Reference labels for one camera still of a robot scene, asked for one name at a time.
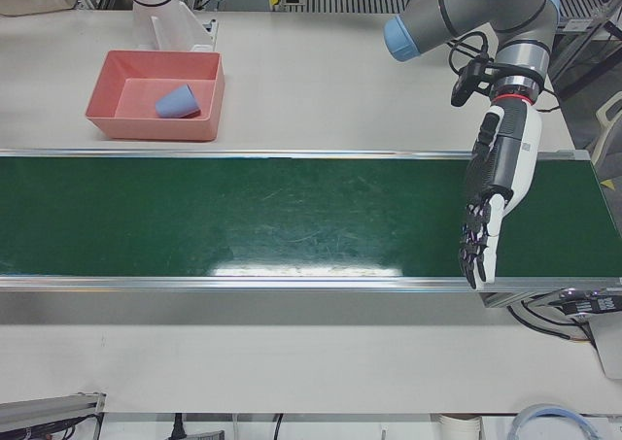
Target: white table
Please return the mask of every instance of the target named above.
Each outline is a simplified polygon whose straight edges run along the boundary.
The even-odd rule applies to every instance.
[[[128,13],[0,19],[0,146],[468,150],[488,103],[449,105],[447,50],[406,64],[385,17],[220,14],[225,102],[209,144],[109,141],[84,118]],[[542,107],[554,106],[542,98]],[[544,151],[571,149],[543,117]],[[0,403],[108,393],[111,412],[617,413],[622,384],[589,345],[535,334],[479,296],[2,293]]]
[[[0,148],[470,151],[489,102],[450,105],[447,48],[393,60],[387,18],[219,13],[219,135],[190,144],[111,141],[85,118],[106,52],[134,48],[130,13],[1,18]],[[561,112],[543,121],[542,152],[573,149]]]

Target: green conveyor belt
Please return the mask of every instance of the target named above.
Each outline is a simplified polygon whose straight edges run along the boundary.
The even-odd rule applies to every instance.
[[[3,157],[0,274],[456,277],[466,164]],[[589,161],[538,163],[503,223],[498,276],[622,276]]]

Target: pink tray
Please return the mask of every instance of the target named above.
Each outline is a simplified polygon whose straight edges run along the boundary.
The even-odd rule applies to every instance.
[[[200,113],[159,118],[156,101],[188,84]],[[225,77],[219,53],[109,51],[86,117],[113,139],[213,141],[221,116]]]

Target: black wire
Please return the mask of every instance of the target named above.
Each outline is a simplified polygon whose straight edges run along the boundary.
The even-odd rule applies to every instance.
[[[555,93],[553,90],[549,90],[548,88],[543,88],[542,92],[549,93],[549,94],[553,95],[555,98],[557,98],[557,93]],[[538,110],[538,111],[541,112],[541,113],[553,113],[556,110],[561,110],[561,109],[562,109],[562,106],[558,105],[557,107],[546,108],[546,109]]]
[[[279,438],[279,429],[281,428],[281,421],[283,420],[283,413],[279,414],[279,418],[276,421],[276,427],[274,427],[274,440]]]
[[[559,326],[578,326],[577,323],[570,323],[570,322],[556,322],[553,321],[551,319],[548,319],[545,316],[541,316],[540,314],[538,314],[536,311],[534,311],[532,308],[529,307],[529,305],[525,302],[525,301],[521,301],[521,304],[523,305],[523,308],[529,312],[532,316],[536,317],[537,319],[540,319],[541,321],[547,322],[547,323],[551,323],[553,325],[559,325]]]
[[[553,112],[557,112],[558,110],[561,110],[561,109],[562,109],[562,107],[560,105],[558,105],[557,107],[539,109],[538,111],[540,113],[553,113]]]
[[[74,436],[74,433],[76,433],[76,427],[72,426],[71,427],[71,432],[69,433],[69,435],[67,435],[67,431],[69,429],[65,430],[65,434],[62,436],[62,440],[69,440],[71,437]]]
[[[99,419],[96,415],[89,414],[88,416],[84,416],[81,418],[73,418],[64,421],[57,421],[54,423],[41,423],[38,425],[34,425],[29,429],[19,428],[8,432],[1,432],[0,440],[23,440],[27,436],[31,438],[41,438],[49,434],[67,431],[89,418]]]
[[[569,335],[567,335],[566,333],[560,333],[559,331],[548,330],[546,328],[535,326],[532,323],[527,322],[522,317],[520,317],[518,314],[516,314],[516,312],[514,312],[514,309],[512,309],[511,306],[507,306],[506,309],[507,309],[507,312],[509,312],[510,315],[515,320],[517,320],[519,323],[523,324],[524,326],[526,326],[530,330],[537,331],[538,333],[543,333],[545,335],[557,336],[558,338],[562,338],[563,340],[570,340],[571,339],[571,337]]]
[[[588,322],[581,323],[577,321],[576,319],[572,319],[572,321],[576,323],[576,326],[578,326],[581,329],[585,337],[590,342],[590,345],[592,345],[592,348],[594,348],[595,350],[598,350],[598,348],[596,347],[596,340],[594,339],[594,333],[592,333],[592,328],[590,327],[590,324]]]
[[[471,37],[479,37],[482,40],[482,46],[480,49],[476,49],[475,47],[465,44],[466,39],[470,39]],[[454,74],[460,75],[460,71],[454,64],[454,53],[457,51],[459,53],[465,54],[471,58],[475,58],[475,56],[467,53],[466,51],[460,50],[460,47],[467,48],[469,50],[475,51],[478,54],[484,54],[488,52],[488,37],[483,32],[479,30],[475,30],[473,32],[469,32],[468,34],[462,36],[460,39],[453,42],[451,45],[451,50],[449,51],[449,57],[447,58],[447,62],[449,63],[449,67],[454,72]]]

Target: blue cup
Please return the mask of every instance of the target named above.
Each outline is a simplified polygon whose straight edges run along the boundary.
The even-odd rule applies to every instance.
[[[189,85],[182,85],[155,102],[160,118],[183,118],[199,111]]]

